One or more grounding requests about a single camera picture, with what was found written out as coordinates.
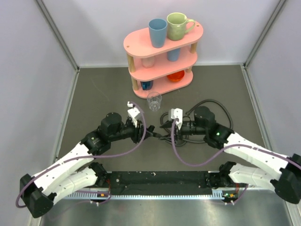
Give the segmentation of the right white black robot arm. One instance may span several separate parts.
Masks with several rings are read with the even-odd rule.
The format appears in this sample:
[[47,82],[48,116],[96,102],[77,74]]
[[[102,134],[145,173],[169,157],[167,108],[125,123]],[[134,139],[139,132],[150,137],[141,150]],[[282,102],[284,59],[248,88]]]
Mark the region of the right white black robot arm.
[[171,130],[172,146],[184,136],[203,135],[204,143],[218,149],[218,153],[232,154],[253,165],[246,167],[235,162],[222,165],[219,179],[224,186],[231,186],[233,183],[254,185],[275,192],[286,202],[300,202],[300,155],[278,154],[248,141],[233,129],[217,123],[215,114],[206,106],[196,106],[191,114],[193,120],[185,120],[183,111],[179,108],[166,113],[168,119],[161,122],[161,128]]

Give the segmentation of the black valve fitting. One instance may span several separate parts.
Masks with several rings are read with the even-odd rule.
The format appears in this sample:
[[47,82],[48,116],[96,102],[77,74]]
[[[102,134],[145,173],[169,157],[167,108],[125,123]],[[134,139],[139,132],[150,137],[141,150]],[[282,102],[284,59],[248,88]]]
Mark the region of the black valve fitting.
[[147,134],[146,134],[146,138],[149,138],[149,137],[154,137],[154,138],[161,138],[162,135],[157,133],[157,132],[154,132],[154,129],[155,129],[155,126],[153,125],[150,125],[148,128],[147,128]]

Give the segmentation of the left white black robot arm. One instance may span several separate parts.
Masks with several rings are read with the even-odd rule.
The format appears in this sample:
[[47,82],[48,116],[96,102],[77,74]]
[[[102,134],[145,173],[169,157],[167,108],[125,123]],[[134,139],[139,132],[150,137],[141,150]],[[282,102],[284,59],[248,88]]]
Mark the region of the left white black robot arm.
[[89,132],[57,162],[33,176],[20,178],[22,200],[33,218],[48,213],[64,197],[88,186],[103,186],[107,176],[103,166],[94,160],[111,148],[114,141],[131,139],[139,146],[152,136],[154,126],[146,126],[143,114],[136,108],[128,110],[126,122],[118,113],[109,113],[97,129]]

